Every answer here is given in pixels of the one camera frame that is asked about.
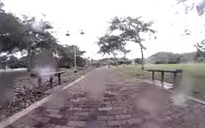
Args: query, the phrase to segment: brick path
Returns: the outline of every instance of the brick path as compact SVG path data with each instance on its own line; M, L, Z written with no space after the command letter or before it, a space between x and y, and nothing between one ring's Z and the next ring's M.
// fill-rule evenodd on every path
M205 128L205 106L98 69L8 128Z

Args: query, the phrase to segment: wooden bench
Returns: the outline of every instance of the wooden bench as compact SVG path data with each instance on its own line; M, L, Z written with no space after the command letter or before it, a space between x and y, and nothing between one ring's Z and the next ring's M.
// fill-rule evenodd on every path
M162 87L163 87L163 84L164 84L164 73L172 73L173 74L173 85L176 85L177 74L183 72L183 70L181 70L181 69L176 69L176 70L148 69L147 71L152 72L152 81L155 80L155 72L160 72L161 73Z
M53 84L53 76L58 77L58 84L61 84L61 75L64 74L66 71L58 71L58 72L52 72L52 73L47 73L44 75L38 75L36 73L31 73L31 76L35 76L38 78L38 86L41 86L42 84L42 77L49 77L49 84L52 86Z

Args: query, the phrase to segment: curb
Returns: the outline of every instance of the curb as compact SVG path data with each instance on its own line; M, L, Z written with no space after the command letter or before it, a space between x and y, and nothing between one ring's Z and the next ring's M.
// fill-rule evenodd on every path
M85 74L84 76L81 76L80 78L78 78L74 82L68 84L67 86L64 86L61 90L68 89L72 85L76 84L77 82L79 82L80 80L84 79L86 76L91 74L91 72ZM49 96L41 99L40 101L37 101L37 102L33 103L32 105L30 105L29 107L23 109L22 111L13 114L11 117L7 118L6 120L1 121L0 122L0 128L5 128L6 126L14 123L16 120L20 119L21 117L25 116L26 114L28 114L32 110L34 110L34 109L38 108L39 106L41 106L42 104L46 103L53 95L54 95L54 93L52 93Z
M143 81L143 80L141 80L141 79L138 79L138 78L133 77L133 76L131 76L131 75L128 75L128 74L126 74L126 73L123 73L123 72L120 72L120 71L118 71L118 73L119 73L119 74L122 74L122 75L125 75L125 76L128 76L128 77L131 77L131 78L133 78L134 80L137 80L137 81L139 81L139 82L146 83L146 84L151 84L151 83L149 83L149 82ZM192 97L192 96L187 96L187 97L188 97L188 99L190 99L190 100L193 100L193 101L198 102L198 103L200 103L200 104L202 104L202 105L205 105L205 101L203 101L203 100L199 100L199 99L194 98L194 97Z

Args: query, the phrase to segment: overcast sky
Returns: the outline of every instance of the overcast sky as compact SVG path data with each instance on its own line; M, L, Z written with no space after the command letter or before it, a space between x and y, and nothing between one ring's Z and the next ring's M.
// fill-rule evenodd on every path
M42 17L45 14L60 44L76 44L87 52L85 57L94 59L102 57L96 54L99 48L95 42L106 32L107 22L114 16L142 16L155 21L157 40L144 42L146 57L159 51L195 51L193 45L201 38L199 33L204 29L205 18L198 17L195 10L185 15L183 6L172 7L175 3L176 0L4 0L5 9L18 16ZM194 37L182 36L187 25ZM85 35L79 35L81 29ZM138 45L131 43L127 48L131 50L127 57L141 56Z

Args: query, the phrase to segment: green lawn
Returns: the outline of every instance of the green lawn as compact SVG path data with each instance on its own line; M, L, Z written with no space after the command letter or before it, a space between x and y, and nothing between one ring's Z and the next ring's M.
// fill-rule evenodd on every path
M205 64L159 64L146 65L146 69L183 69L181 89L189 95L205 100ZM121 66L117 70L141 79L151 79L139 66ZM160 73L155 75L160 80ZM172 74L165 74L165 81L172 83Z

